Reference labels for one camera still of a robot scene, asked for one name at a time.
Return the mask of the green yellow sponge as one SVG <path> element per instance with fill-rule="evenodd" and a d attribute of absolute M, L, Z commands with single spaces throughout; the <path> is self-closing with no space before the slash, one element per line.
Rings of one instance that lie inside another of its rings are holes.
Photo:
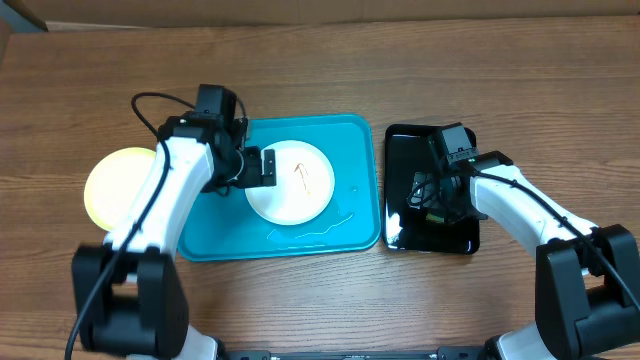
<path fill-rule="evenodd" d="M 436 214 L 432 212 L 429 212 L 425 216 L 425 219 L 430 222 L 439 223 L 439 224 L 444 224 L 447 221 L 447 217 L 445 214 Z"/>

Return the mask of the white plate with stain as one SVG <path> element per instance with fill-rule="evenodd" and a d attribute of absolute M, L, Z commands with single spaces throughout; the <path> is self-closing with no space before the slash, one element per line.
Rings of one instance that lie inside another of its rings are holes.
<path fill-rule="evenodd" d="M 329 204 L 335 187 L 334 170 L 315 146 L 285 140 L 267 146 L 275 155 L 276 185 L 245 190 L 253 210 L 276 225 L 293 226 L 316 218 Z"/>

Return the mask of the yellow plate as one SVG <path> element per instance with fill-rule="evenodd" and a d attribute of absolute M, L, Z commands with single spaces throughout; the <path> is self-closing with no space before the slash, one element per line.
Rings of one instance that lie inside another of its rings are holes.
<path fill-rule="evenodd" d="M 84 206 L 90 219 L 109 232 L 121 222 L 135 200 L 155 159 L 141 147 L 117 150 L 90 172 L 84 186 Z"/>

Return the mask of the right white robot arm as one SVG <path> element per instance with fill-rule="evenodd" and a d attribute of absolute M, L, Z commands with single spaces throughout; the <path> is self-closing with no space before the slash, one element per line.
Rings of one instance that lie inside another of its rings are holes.
<path fill-rule="evenodd" d="M 620 224 L 599 227 L 538 190 L 499 151 L 443 156 L 406 202 L 430 221 L 491 218 L 536 262 L 535 321 L 488 340 L 482 359 L 594 359 L 639 340 L 639 250 Z"/>

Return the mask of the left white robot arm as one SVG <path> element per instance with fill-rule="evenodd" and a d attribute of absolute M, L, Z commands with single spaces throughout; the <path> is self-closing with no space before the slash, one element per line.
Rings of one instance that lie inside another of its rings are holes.
<path fill-rule="evenodd" d="M 219 342 L 190 323 L 175 254 L 201 192 L 275 185 L 275 153 L 245 146 L 246 124 L 188 112 L 156 130 L 158 153 L 124 221 L 72 259 L 66 358 L 75 343 L 129 359 L 220 358 Z"/>

